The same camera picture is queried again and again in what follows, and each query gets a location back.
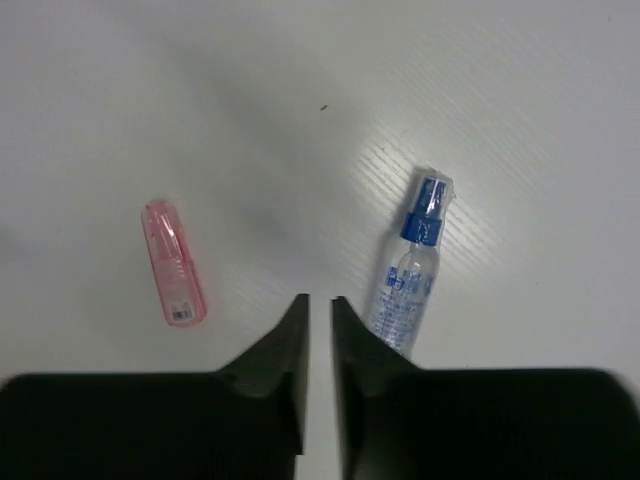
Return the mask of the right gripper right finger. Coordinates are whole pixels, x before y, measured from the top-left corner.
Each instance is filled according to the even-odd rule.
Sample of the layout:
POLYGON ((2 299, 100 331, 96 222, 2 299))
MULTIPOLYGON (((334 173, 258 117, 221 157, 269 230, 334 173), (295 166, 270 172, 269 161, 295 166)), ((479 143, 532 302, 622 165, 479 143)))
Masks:
POLYGON ((364 441, 366 400, 421 368, 374 335, 344 296, 331 301, 331 338, 341 477, 352 479, 364 441))

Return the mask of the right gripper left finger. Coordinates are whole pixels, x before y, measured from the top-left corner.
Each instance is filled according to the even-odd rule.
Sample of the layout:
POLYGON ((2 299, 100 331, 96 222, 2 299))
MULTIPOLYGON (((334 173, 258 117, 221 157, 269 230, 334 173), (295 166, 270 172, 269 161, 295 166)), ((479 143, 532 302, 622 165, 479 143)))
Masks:
POLYGON ((309 296, 297 295, 263 337, 216 372, 217 479, 292 479, 304 453, 309 296))

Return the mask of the clear blue spray bottle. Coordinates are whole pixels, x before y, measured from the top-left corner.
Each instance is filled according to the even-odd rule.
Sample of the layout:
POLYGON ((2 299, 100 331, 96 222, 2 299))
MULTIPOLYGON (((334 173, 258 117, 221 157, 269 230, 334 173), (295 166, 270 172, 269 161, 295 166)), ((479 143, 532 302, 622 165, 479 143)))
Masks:
POLYGON ((411 355, 438 276, 453 195, 452 179, 434 169, 420 169, 403 221, 383 242, 364 324, 404 357, 411 355))

